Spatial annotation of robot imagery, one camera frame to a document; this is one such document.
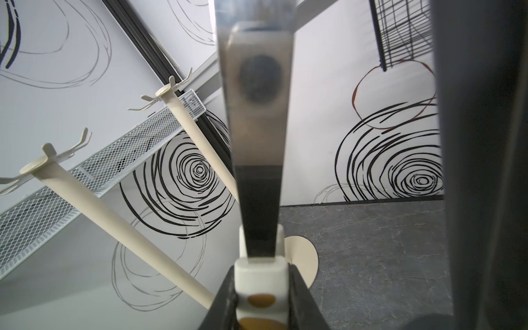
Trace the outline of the grey utensil rack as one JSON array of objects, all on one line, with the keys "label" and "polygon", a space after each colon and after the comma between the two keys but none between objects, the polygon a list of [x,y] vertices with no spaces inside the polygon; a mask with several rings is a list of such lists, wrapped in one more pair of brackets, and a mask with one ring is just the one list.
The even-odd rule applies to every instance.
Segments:
[{"label": "grey utensil rack", "polygon": [[527,2],[433,1],[455,329],[527,328]]}]

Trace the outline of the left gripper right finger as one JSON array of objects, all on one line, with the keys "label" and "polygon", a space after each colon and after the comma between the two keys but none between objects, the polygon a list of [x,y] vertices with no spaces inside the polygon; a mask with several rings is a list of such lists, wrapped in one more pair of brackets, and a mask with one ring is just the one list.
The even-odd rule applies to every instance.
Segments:
[{"label": "left gripper right finger", "polygon": [[295,265],[289,265],[289,276],[289,329],[330,330]]}]

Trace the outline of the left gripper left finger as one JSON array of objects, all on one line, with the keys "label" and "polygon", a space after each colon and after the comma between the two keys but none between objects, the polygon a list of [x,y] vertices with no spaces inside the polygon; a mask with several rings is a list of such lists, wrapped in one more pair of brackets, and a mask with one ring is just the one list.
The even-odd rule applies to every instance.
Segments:
[{"label": "left gripper left finger", "polygon": [[238,300],[235,291],[235,267],[232,266],[198,330],[239,329],[236,317]]}]

